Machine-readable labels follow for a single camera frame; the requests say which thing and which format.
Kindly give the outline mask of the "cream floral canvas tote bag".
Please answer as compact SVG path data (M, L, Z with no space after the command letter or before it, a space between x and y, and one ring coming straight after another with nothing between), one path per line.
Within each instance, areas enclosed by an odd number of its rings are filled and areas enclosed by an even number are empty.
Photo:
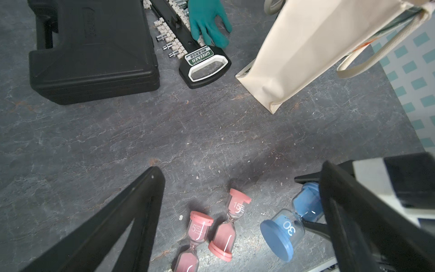
M276 20L237 79L269 112L322 73L355 77L427 22L433 1L266 1Z

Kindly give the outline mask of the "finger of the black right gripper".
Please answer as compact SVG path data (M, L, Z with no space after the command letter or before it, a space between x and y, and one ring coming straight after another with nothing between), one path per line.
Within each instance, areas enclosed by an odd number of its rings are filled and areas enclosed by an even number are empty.
M348 160L341 164L338 164L338 167L349 173L352 177L355 177L355 172L353 170L353 160ZM298 184L305 184L307 182L317 182L319 183L319 179L321 177L320 172L310 173L307 175L301 175L295 177L295 182Z
M310 222L304 219L302 220L302 224L307 231L314 233L326 240L331 239L330 231L327 224Z

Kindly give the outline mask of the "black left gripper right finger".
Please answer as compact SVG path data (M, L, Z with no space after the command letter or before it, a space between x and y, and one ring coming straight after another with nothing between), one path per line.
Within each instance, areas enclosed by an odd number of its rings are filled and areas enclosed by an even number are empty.
M325 162L319 187L340 271L379 272L370 243L399 272L434 271L435 238L394 211L341 167Z

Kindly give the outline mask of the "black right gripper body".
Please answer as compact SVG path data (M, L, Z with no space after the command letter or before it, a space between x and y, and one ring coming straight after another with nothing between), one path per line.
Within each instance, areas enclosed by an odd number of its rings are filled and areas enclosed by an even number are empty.
M355 179L394 211L435 233L435 155L416 153L352 162Z

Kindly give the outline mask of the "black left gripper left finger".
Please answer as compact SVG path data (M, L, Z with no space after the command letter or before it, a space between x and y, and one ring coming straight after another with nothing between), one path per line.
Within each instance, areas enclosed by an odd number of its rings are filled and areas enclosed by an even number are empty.
M94 272L126 229L131 227L113 271L148 271L164 188L162 170L148 168L103 209L24 270Z

